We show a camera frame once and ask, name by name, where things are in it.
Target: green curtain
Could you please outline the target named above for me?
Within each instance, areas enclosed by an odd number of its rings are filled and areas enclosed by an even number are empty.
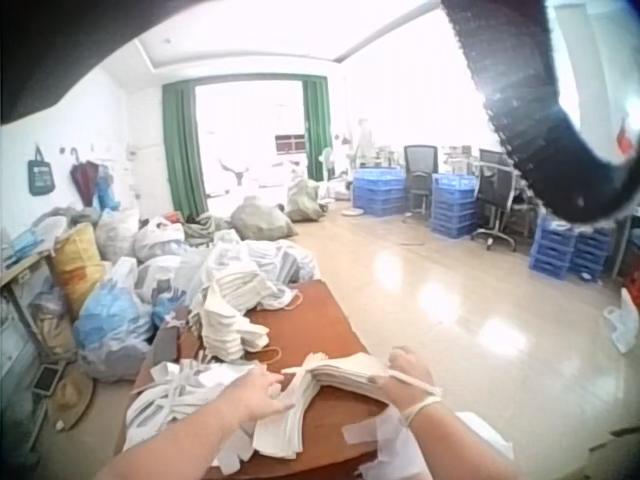
[[[200,165],[196,122],[196,93],[193,82],[162,87],[164,148],[169,172],[173,208],[186,218],[207,211]]]
[[[329,87],[325,77],[302,80],[304,98],[305,138],[307,142],[307,173],[312,180],[322,180],[322,151],[333,145],[331,141],[331,115],[329,113]]]

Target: white floor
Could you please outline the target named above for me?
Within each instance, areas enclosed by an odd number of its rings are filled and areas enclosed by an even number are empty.
[[[640,420],[640,350],[620,355],[602,310],[613,285],[529,271],[524,253],[449,240],[399,217],[300,224],[323,278],[369,350],[409,345],[447,402],[489,422],[531,479],[577,467],[607,431]],[[90,478],[110,457],[129,385],[100,385],[71,432],[48,426],[37,478]]]

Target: window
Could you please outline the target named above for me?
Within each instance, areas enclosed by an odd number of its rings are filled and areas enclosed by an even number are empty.
[[[278,155],[293,155],[307,151],[304,134],[276,135],[276,153]]]

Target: yellow sack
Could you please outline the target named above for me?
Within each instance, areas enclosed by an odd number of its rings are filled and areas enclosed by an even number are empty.
[[[53,267],[56,273],[100,263],[100,252],[89,223],[81,223],[56,242]]]
[[[62,236],[56,242],[52,265],[73,317],[77,318],[84,301],[105,275],[93,227],[83,223]]]

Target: wooden table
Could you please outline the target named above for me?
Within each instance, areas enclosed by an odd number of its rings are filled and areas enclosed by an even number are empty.
[[[282,357],[269,364],[269,370],[302,364],[312,352],[324,352],[330,358],[339,358],[366,351],[349,321],[340,309],[327,285],[313,281],[299,287],[302,303],[293,310],[253,311],[251,321],[270,329],[270,345],[282,350]],[[185,333],[179,345],[181,358],[193,358],[200,348],[199,340]],[[258,359],[267,361],[265,352]],[[134,388],[151,382],[150,363],[145,362]],[[354,472],[363,463],[375,459],[375,443],[348,445],[342,436],[342,427],[361,422],[380,414],[382,403],[355,393],[333,387],[323,387],[307,409],[302,439],[304,451],[295,460],[264,457],[257,452],[234,475],[224,477],[218,468],[210,468],[206,479],[286,478],[342,480],[355,478]],[[122,432],[116,452],[122,449]]]

